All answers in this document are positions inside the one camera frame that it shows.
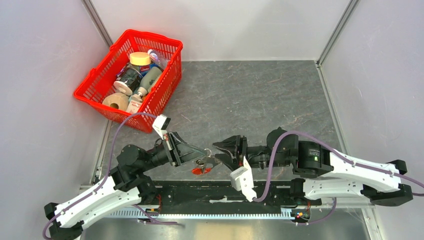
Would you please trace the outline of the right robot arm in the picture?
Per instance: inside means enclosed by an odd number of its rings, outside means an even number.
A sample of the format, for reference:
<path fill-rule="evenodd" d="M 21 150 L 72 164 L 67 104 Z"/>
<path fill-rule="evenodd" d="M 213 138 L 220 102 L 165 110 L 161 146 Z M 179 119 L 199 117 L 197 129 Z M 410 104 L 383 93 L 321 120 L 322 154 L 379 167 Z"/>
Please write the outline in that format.
<path fill-rule="evenodd" d="M 397 207 L 411 201 L 412 188 L 402 183 L 406 163 L 394 160 L 376 163 L 353 157 L 300 131 L 277 128 L 266 138 L 266 145 L 249 146 L 246 137 L 233 135 L 215 142 L 217 159 L 230 170 L 232 186 L 249 202 L 263 202 L 269 195 L 267 177 L 262 194 L 254 189 L 252 170 L 292 166 L 289 200 L 300 205 L 322 198 L 365 198 L 371 204 Z"/>

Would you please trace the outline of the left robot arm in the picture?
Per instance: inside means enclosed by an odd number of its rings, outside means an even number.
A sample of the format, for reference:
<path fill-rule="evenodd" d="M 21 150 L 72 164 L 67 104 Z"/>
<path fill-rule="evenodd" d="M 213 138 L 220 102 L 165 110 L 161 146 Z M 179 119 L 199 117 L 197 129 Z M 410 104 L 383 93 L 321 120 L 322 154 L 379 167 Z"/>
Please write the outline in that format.
<path fill-rule="evenodd" d="M 177 132 L 165 134 L 149 150 L 128 144 L 117 156 L 117 166 L 99 182 L 71 200 L 44 206 L 48 223 L 43 238 L 74 240 L 108 214 L 131 205 L 152 204 L 158 190 L 145 172 L 166 164 L 178 167 L 207 156 L 207 150 L 187 143 Z"/>

